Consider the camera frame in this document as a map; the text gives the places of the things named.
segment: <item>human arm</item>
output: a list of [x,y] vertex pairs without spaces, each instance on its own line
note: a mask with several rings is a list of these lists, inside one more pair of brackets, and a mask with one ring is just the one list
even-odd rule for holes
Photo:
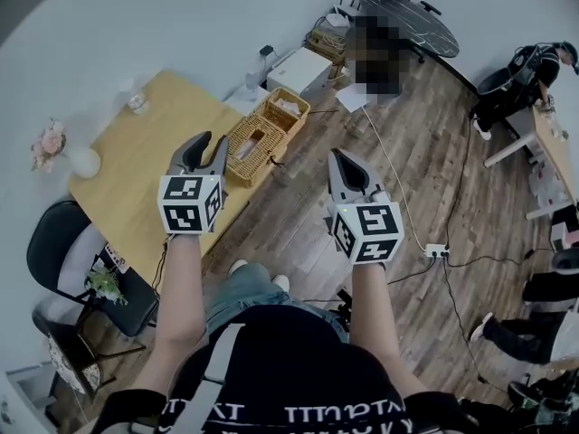
[[176,370],[193,352],[205,331],[199,237],[173,238],[169,242],[165,270],[155,346],[132,389],[168,395]]
[[384,269],[378,264],[355,265],[352,275],[350,343],[366,349],[382,364],[403,398],[427,392],[400,355]]
[[549,88],[543,83],[543,81],[539,81],[539,91],[541,92],[541,100],[545,106],[549,105]]

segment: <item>wooden table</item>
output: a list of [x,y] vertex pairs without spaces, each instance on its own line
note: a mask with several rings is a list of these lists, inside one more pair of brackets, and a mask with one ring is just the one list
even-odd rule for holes
[[574,184],[574,172],[573,165],[571,164],[569,141],[562,141],[560,137],[553,136],[553,124],[551,118],[541,114],[536,107],[531,107],[531,110],[533,115],[531,131],[485,161],[485,166],[491,167],[497,162],[503,160],[505,157],[512,155],[523,146],[527,146],[534,141],[541,146],[547,160],[551,163],[559,176],[559,179],[563,183],[569,200],[567,202],[553,204],[546,208],[537,209],[536,211],[531,211],[527,214],[528,220],[558,211],[559,209],[564,209],[565,207],[571,204],[576,204],[576,202],[579,201],[579,194],[577,194]]
[[[100,172],[90,180],[72,176],[69,190],[111,246],[152,285],[166,238],[157,209],[159,177],[188,138],[210,130],[207,157],[242,116],[170,71],[159,72],[144,91],[148,112],[138,116],[123,108],[92,144],[102,159]],[[253,188],[226,183],[215,231],[201,237],[202,256],[246,207],[268,167]]]

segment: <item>power strip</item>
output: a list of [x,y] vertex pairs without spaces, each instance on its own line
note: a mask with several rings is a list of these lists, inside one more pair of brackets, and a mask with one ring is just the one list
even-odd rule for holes
[[450,254],[449,250],[446,249],[445,244],[427,244],[426,252],[424,255],[428,258],[440,259],[442,257],[448,257]]

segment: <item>table leg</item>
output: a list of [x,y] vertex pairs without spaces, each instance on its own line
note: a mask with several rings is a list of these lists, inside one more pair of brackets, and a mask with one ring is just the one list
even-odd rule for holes
[[547,207],[542,207],[541,209],[536,209],[534,211],[527,212],[527,214],[525,215],[525,218],[528,221],[530,221],[530,220],[536,219],[537,217],[541,217],[542,215],[548,215],[549,213],[559,211],[559,210],[564,209],[565,207],[569,207],[571,205],[573,205],[573,203],[571,203],[570,201],[565,201],[564,203],[552,204],[552,205],[549,205]]
[[535,139],[536,139],[535,132],[530,132],[522,136],[516,142],[512,143],[511,145],[507,146],[504,149],[501,149],[494,156],[491,156],[489,159],[487,159],[485,161],[485,167],[491,167],[498,161],[502,161],[505,157],[512,155],[515,151],[518,151],[523,146],[527,146],[528,144],[532,143]]

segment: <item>pink flower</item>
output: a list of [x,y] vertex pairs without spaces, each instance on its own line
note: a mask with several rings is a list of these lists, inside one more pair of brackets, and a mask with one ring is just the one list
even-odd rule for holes
[[60,154],[66,145],[66,136],[61,122],[51,119],[52,124],[45,128],[30,150],[32,151],[33,170],[42,169],[51,172],[53,159]]
[[62,133],[56,130],[47,128],[44,130],[43,138],[41,140],[43,150],[49,155],[56,155],[62,148]]

